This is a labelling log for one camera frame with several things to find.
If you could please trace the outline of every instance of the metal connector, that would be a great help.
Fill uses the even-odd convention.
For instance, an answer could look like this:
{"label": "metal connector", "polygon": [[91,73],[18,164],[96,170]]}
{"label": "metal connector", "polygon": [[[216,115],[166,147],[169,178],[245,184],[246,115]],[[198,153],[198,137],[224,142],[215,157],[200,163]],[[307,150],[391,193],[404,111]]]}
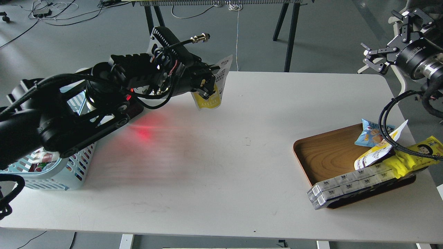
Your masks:
{"label": "metal connector", "polygon": [[191,37],[192,43],[198,43],[198,42],[207,42],[210,38],[210,35],[207,33],[202,33],[201,35],[195,35],[194,37]]}

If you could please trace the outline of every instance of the snack package stack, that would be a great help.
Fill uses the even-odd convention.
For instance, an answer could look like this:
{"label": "snack package stack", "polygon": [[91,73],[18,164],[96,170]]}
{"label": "snack package stack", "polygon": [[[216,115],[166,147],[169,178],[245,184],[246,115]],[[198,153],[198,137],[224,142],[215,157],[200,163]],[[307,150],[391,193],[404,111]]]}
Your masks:
{"label": "snack package stack", "polygon": [[375,189],[389,180],[396,180],[392,169],[383,163],[378,163],[318,182],[307,192],[307,195],[314,209],[317,210],[339,199]]}

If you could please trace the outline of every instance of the table leg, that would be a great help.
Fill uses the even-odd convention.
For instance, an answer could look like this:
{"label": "table leg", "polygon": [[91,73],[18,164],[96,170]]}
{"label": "table leg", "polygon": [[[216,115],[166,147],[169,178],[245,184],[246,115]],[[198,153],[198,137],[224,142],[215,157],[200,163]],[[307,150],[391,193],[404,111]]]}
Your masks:
{"label": "table leg", "polygon": [[121,236],[120,249],[131,249],[134,242],[133,234],[123,234]]}
{"label": "table leg", "polygon": [[286,60],[284,62],[284,72],[289,72],[291,67],[292,50],[294,49],[295,31],[299,19],[300,3],[294,4],[292,9],[291,28],[289,30],[288,50],[286,51]]}
{"label": "table leg", "polygon": [[417,248],[418,249],[431,249],[431,245],[430,244],[423,244],[423,243],[417,243]]}
{"label": "table leg", "polygon": [[163,21],[163,16],[162,16],[162,12],[160,11],[160,7],[154,6],[154,11],[155,11],[155,15],[157,15],[157,19],[159,20],[159,25],[164,27],[165,22]]}
{"label": "table leg", "polygon": [[151,7],[145,6],[144,13],[146,14],[146,21],[148,22],[149,35],[151,35],[152,29],[154,28],[154,20],[152,19]]}
{"label": "table leg", "polygon": [[330,249],[329,241],[317,241],[317,249]]}
{"label": "table leg", "polygon": [[283,7],[281,8],[280,16],[278,18],[277,27],[274,31],[274,37],[272,38],[273,41],[276,41],[278,39],[278,35],[280,34],[281,25],[283,24],[284,17],[286,16],[286,11],[288,11],[289,4],[283,4]]}

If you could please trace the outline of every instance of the white table leg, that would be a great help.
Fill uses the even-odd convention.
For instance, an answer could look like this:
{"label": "white table leg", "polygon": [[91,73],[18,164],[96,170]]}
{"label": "white table leg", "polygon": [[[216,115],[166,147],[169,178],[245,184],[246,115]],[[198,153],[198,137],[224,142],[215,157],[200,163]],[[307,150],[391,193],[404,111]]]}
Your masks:
{"label": "white table leg", "polygon": [[431,249],[431,245],[430,244],[417,243],[416,245],[417,245],[418,249]]}
{"label": "white table leg", "polygon": [[121,236],[120,249],[131,249],[134,241],[133,234],[123,234]]}
{"label": "white table leg", "polygon": [[317,249],[330,249],[329,241],[317,241]]}

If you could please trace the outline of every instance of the blue snack bag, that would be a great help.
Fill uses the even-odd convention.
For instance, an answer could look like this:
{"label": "blue snack bag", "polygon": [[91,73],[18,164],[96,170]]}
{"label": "blue snack bag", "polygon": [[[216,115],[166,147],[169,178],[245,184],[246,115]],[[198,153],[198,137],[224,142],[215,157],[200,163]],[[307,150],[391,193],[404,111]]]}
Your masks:
{"label": "blue snack bag", "polygon": [[[358,137],[354,144],[360,146],[374,147],[383,140],[380,134],[380,127],[378,124],[367,121],[366,119],[361,119],[363,123],[363,132]],[[388,132],[392,132],[395,129],[393,125],[387,125]]]}

